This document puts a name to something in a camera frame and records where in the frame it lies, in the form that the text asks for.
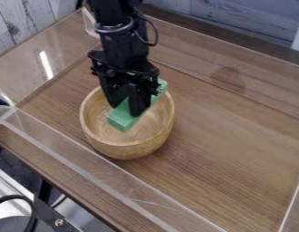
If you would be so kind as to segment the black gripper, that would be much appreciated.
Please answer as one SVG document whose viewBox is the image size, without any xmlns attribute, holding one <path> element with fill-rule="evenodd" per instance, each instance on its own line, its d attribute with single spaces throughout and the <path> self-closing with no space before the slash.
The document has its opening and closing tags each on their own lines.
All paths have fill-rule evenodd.
<svg viewBox="0 0 299 232">
<path fill-rule="evenodd" d="M 102 51 L 92 50 L 92 71 L 99 76 L 108 103 L 116 108 L 128 99 L 131 115 L 138 117 L 151 106 L 151 95 L 159 93 L 159 69 L 150 62 L 147 28 L 98 28 Z"/>
</svg>

